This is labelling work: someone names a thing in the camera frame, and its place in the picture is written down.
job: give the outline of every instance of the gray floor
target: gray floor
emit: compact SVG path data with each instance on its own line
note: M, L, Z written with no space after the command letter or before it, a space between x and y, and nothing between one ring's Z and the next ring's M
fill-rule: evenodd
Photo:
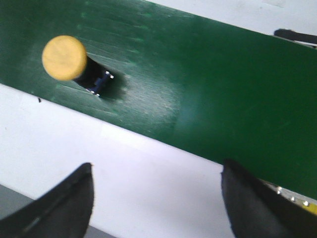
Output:
M0 219L19 210L33 200L5 186L0 185ZM85 238L114 238L109 234L89 226Z

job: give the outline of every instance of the yellow cap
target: yellow cap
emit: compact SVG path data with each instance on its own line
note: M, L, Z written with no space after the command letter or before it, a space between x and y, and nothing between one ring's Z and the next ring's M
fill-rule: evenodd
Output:
M42 63L57 80L69 81L80 76L87 65L84 45L72 36L57 36L44 47Z

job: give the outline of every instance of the green painted wood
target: green painted wood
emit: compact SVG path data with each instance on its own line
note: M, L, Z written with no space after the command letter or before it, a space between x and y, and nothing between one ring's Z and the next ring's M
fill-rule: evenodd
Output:
M100 98L43 70L42 49L61 34L115 73ZM308 47L142 0L0 1L0 83L220 163L236 159L315 199L316 62Z

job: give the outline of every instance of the green board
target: green board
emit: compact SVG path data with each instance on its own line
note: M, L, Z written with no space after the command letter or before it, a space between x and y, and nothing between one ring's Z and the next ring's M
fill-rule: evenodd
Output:
M45 73L63 34L115 74L100 98ZM317 198L316 50L141 0L2 0L0 35L0 83Z

